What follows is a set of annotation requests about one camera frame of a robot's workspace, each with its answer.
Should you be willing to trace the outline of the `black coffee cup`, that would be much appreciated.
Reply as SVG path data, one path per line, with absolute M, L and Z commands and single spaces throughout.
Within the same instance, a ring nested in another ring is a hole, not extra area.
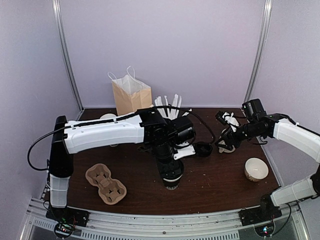
M 182 178 L 182 175 L 180 175 L 179 177 L 175 178 L 175 179 L 167 179 L 167 178 L 163 178 L 162 182 L 163 185 L 166 189 L 168 190 L 175 190 L 178 188 L 179 184 L 180 184 L 180 180 Z

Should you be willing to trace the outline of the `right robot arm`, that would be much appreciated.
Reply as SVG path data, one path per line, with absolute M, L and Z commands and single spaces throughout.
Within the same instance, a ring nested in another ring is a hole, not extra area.
M 281 145 L 291 147 L 300 156 L 307 156 L 320 164 L 320 135 L 294 121 L 284 113 L 267 113 L 261 100 L 251 99 L 242 104 L 246 123 L 240 124 L 234 113 L 219 111 L 215 117 L 227 129 L 223 130 L 215 142 L 221 153 L 233 152 L 241 143 L 253 138 L 270 138 Z M 320 171 L 306 176 L 303 179 L 282 186 L 266 194 L 260 200 L 256 210 L 259 220 L 268 220 L 276 209 L 282 205 L 307 199 L 316 199 L 320 196 Z

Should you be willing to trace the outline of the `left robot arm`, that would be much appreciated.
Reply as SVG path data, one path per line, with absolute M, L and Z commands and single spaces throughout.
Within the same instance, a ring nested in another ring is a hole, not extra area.
M 67 121 L 64 115 L 59 116 L 48 164 L 49 204 L 53 215 L 61 222 L 72 218 L 67 195 L 74 172 L 74 154 L 110 145 L 144 144 L 151 149 L 164 186 L 174 190 L 184 173 L 184 164 L 175 158 L 175 150 L 194 136 L 193 124 L 187 116 L 170 120 L 154 108 L 89 121 Z

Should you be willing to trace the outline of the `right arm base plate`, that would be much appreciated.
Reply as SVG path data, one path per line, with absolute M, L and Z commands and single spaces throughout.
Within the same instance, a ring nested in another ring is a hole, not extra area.
M 239 211 L 239 218 L 242 226 L 255 225 L 271 221 L 281 216 L 282 212 L 279 207 L 267 211 L 263 211 L 261 207 L 242 209 Z

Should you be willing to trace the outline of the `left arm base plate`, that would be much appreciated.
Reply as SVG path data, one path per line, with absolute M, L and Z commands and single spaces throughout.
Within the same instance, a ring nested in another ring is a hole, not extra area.
M 45 216 L 46 218 L 55 220 L 57 222 L 86 227 L 89 220 L 89 215 L 90 213 L 86 210 L 70 207 L 56 208 L 50 206 Z

